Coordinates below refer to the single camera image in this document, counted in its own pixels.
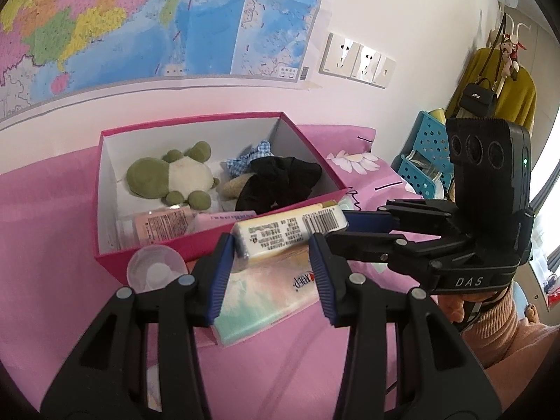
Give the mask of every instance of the pink sweater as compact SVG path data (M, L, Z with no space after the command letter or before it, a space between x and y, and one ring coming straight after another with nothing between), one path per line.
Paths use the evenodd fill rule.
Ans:
M512 289L463 338L486 369L505 411L533 378L558 327L518 320Z

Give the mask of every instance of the camera lens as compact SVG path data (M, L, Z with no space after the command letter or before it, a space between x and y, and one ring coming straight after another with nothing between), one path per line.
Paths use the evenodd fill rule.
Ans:
M453 134L453 137L451 138L451 149L453 150L453 154L455 156L460 156L461 154L461 139L459 139L459 136L457 136L457 134Z
M482 161L482 142L475 135L467 137L467 156L476 165Z
M502 146L494 141L488 147L488 159L490 160L490 165L499 170L503 166L503 148Z

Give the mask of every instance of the open shoe box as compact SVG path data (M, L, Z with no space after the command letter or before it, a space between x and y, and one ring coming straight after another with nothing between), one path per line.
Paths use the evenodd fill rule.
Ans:
M212 157L206 165L220 182L229 179L224 161L239 157L262 140L270 141L275 156L293 156L320 164L323 175L310 199L276 212L327 200L340 200L346 192L342 181L326 160L281 112L189 117L103 131L99 142L99 174L93 200L94 253L96 260L123 284L127 284L128 261L140 247L120 248L117 221L134 213L163 207L160 200L142 199L128 192L125 181L128 167L142 157L161 158L172 148L185 151L200 140L207 141L212 148ZM216 191L211 195L211 211L219 211ZM165 245L177 250L186 261L195 260L210 254L219 236L231 231L231 228L232 224L224 225L169 240Z

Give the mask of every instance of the yellow sweater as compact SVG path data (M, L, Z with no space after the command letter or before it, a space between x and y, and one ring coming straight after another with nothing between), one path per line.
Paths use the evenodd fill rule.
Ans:
M449 107L445 111L446 118L449 118L463 94L463 90L468 83L475 82L477 80L478 74L481 72L482 66L488 57L490 52L489 47L479 49L471 59L467 70L461 78L461 82L455 91ZM496 67L498 66L500 50L495 49L492 52L492 57L488 62L488 66L483 73L483 77L490 80L491 83L494 82L494 76L496 74ZM488 81L484 81L482 84L485 88L489 88ZM525 68L519 68L519 74L517 75L517 81L513 81L511 77L507 78L502 92L498 98L498 105L496 106L496 118L501 118L504 120L512 121L518 125L522 125L527 130L531 129L533 123L533 118L535 116L535 106L537 105L537 90L531 75Z

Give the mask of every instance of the world map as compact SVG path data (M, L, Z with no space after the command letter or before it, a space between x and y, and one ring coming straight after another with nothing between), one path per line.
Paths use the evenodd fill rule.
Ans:
M8 0L0 122L49 100L163 78L296 82L321 0Z

